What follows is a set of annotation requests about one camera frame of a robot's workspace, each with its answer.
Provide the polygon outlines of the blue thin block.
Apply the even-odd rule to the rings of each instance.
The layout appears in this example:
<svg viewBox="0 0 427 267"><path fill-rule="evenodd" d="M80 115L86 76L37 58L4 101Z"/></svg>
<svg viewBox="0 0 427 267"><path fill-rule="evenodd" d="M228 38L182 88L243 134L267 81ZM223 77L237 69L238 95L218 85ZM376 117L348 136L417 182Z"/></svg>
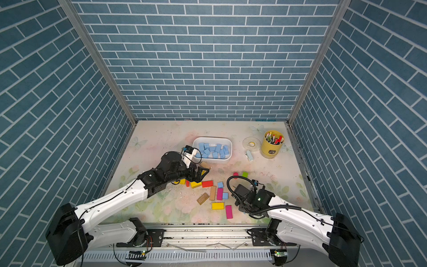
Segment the blue thin block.
<svg viewBox="0 0 427 267"><path fill-rule="evenodd" d="M226 158L225 153L224 153L223 150L220 150L219 155L220 155L221 159L225 159Z"/></svg>

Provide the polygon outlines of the white rectangular plastic tray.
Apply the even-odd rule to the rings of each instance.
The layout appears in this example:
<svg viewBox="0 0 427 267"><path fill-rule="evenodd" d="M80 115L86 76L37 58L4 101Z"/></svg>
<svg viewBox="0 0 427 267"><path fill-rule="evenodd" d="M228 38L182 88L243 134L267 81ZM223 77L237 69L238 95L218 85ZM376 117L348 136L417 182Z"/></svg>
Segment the white rectangular plastic tray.
<svg viewBox="0 0 427 267"><path fill-rule="evenodd" d="M206 163L225 164L232 157L232 142L227 138L199 137L192 144L196 158Z"/></svg>

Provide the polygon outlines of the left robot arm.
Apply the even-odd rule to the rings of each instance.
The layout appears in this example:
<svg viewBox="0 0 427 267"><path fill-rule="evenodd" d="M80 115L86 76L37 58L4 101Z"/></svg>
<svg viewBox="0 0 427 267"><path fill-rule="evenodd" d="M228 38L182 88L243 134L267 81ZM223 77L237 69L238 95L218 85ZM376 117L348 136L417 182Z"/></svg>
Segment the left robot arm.
<svg viewBox="0 0 427 267"><path fill-rule="evenodd" d="M60 206L45 234L56 264L67 265L89 249L112 243L143 244L147 232L138 218L103 227L100 224L122 209L154 196L169 183L182 179L201 182L210 170L192 161L192 157L186 152L167 152L155 168L138 175L122 188L85 204Z"/></svg>

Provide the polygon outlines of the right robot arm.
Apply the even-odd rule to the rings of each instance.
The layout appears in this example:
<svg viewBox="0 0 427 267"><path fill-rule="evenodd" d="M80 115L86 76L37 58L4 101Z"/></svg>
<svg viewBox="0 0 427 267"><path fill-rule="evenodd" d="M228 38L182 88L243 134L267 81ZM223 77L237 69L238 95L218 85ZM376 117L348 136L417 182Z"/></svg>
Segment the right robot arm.
<svg viewBox="0 0 427 267"><path fill-rule="evenodd" d="M338 267L356 267L364 241L343 214L324 215L295 206L265 189L238 185L230 191L240 211L269 219L266 228L249 230L255 246L301 245L324 253Z"/></svg>

